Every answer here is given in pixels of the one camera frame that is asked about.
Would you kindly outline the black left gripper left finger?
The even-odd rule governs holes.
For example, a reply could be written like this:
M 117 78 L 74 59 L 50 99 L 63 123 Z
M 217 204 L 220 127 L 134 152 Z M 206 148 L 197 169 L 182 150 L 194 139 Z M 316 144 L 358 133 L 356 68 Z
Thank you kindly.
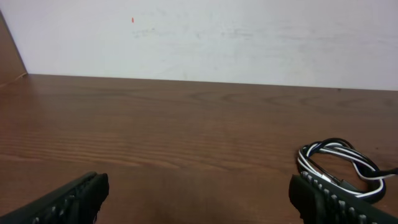
M 3 224 L 94 224 L 109 195 L 108 175 L 89 172 L 7 213 Z

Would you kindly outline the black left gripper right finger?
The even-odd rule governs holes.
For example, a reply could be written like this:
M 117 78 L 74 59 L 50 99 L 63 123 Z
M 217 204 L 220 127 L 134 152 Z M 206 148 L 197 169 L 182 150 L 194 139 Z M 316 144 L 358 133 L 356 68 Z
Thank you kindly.
M 397 224 L 396 217 L 306 171 L 292 176 L 289 199 L 304 224 Z

